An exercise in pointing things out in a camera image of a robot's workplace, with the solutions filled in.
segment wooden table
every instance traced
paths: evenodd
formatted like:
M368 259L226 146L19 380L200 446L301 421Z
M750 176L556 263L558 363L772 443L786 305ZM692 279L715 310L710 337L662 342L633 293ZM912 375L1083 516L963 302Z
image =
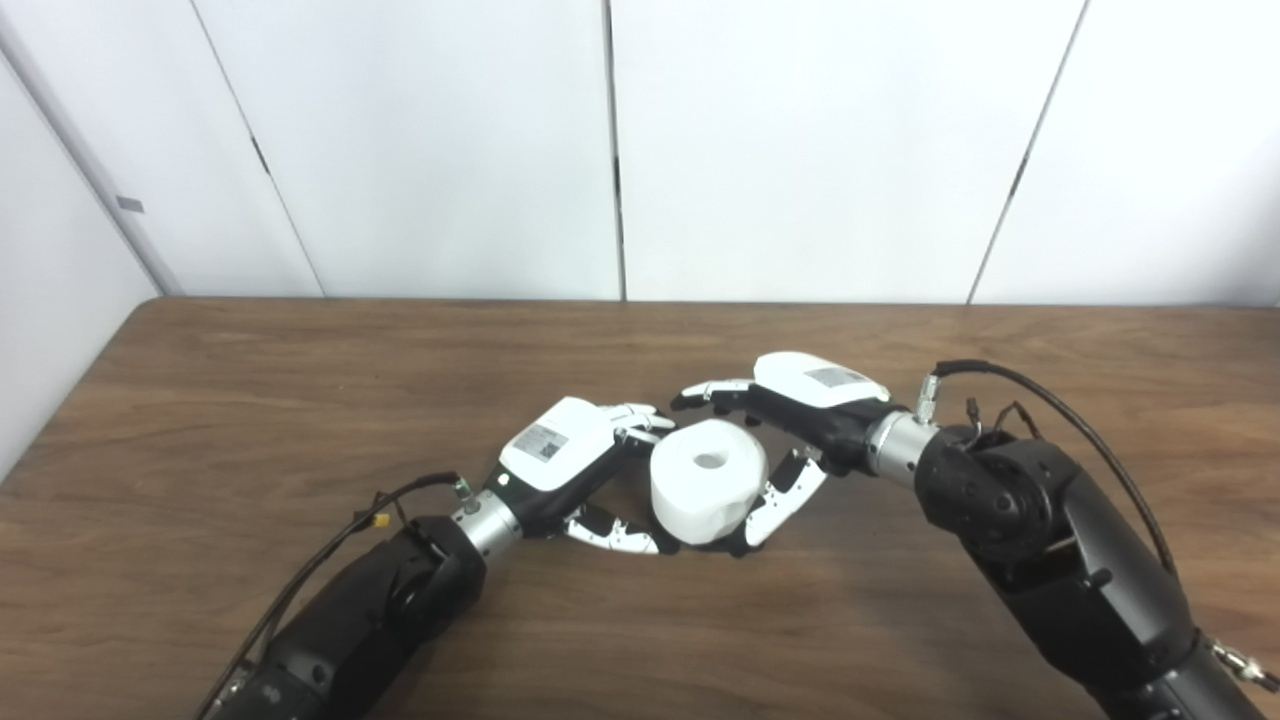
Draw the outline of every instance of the wooden table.
M186 717L375 489L430 470L481 478L563 395L664 404L782 348L908 402L942 357L1039 379L1142 483L1199 623L1280 666L1276 310L159 300L0 486L0 717ZM946 391L951 419L969 393L988 414L1023 397L995 379ZM646 493L637 466L604 503L639 516ZM444 491L410 502L453 506ZM1249 694L1280 717L1280 700ZM1101 716L914 497L858 477L745 560L526 541L375 715Z

